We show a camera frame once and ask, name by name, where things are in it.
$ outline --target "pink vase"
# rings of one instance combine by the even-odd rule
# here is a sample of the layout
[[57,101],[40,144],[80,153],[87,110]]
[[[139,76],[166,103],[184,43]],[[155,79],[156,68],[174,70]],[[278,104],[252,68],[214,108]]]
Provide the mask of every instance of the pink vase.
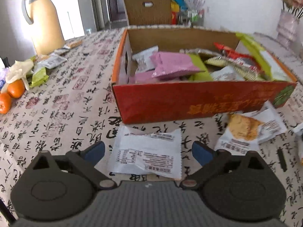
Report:
[[281,10],[280,20],[277,26],[277,40],[286,48],[289,48],[291,43],[297,39],[297,28],[299,19],[293,14]]

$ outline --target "tangerine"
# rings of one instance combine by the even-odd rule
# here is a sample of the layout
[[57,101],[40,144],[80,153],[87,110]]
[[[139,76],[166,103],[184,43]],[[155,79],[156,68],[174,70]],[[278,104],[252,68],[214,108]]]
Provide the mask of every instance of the tangerine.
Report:
[[0,114],[7,114],[11,109],[12,99],[9,94],[1,93],[0,94]]
[[24,83],[21,79],[10,83],[7,87],[7,93],[13,98],[20,98],[25,91]]

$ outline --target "chair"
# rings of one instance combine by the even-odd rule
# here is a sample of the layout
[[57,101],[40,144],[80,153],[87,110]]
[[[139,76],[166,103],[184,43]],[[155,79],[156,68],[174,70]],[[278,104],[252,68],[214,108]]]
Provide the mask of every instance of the chair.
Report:
[[127,25],[170,25],[170,0],[124,0]]

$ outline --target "open snack box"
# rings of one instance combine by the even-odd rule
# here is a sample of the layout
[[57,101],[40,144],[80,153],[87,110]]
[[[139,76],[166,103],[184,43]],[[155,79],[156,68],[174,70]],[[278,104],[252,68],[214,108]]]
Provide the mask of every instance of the open snack box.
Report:
[[196,28],[137,28],[124,31],[112,74],[112,89],[125,124],[211,117],[217,113],[259,110],[270,100],[275,107],[292,94],[296,77],[276,59],[289,81],[179,81],[129,84],[137,65],[136,54],[155,45],[159,51],[181,49],[217,51],[214,43],[237,49],[240,40],[232,32]]

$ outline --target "yellow thermos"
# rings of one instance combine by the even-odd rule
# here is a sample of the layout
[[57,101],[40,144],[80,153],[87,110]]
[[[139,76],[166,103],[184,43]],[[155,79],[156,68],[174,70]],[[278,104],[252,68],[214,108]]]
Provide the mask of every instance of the yellow thermos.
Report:
[[60,27],[57,10],[51,0],[29,0],[29,10],[26,10],[26,0],[22,0],[22,12],[31,27],[31,37],[37,55],[49,54],[65,44]]

